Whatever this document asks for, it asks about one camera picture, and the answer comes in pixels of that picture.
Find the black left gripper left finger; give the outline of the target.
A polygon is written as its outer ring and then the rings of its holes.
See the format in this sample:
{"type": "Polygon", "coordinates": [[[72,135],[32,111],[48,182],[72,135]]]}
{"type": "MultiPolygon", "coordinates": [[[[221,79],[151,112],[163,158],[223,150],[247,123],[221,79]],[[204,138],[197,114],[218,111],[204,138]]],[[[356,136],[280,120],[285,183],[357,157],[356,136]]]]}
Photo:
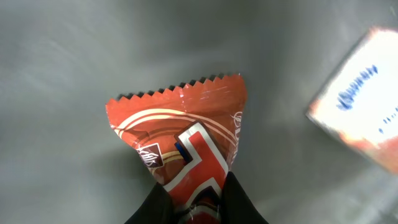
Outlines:
{"type": "Polygon", "coordinates": [[[149,195],[125,224],[173,224],[176,223],[170,195],[156,183],[149,195]]]}

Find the red snack wrapper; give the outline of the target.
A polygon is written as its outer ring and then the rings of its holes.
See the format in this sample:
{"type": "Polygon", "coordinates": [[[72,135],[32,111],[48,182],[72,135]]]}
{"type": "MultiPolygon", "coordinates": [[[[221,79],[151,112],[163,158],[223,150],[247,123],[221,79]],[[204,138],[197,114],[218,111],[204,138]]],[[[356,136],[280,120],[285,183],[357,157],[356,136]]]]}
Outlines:
{"type": "Polygon", "coordinates": [[[219,223],[247,99],[240,74],[111,99],[111,129],[170,195],[179,223],[219,223]]]}

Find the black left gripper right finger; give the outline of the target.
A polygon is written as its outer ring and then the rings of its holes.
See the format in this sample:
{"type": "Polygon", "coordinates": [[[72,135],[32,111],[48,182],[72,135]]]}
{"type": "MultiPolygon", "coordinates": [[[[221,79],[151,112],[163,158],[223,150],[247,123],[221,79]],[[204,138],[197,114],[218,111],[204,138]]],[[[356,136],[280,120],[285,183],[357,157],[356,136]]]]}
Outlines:
{"type": "Polygon", "coordinates": [[[222,224],[269,224],[257,211],[232,172],[228,172],[221,196],[222,224]]]}

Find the orange tissue pack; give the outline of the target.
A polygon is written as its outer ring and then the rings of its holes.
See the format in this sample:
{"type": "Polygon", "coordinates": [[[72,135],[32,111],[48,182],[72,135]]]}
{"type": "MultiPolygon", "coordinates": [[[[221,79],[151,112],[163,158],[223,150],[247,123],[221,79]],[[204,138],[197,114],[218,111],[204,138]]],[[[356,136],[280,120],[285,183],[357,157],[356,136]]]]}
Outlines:
{"type": "Polygon", "coordinates": [[[397,30],[370,29],[308,106],[307,118],[397,173],[397,30]]]}

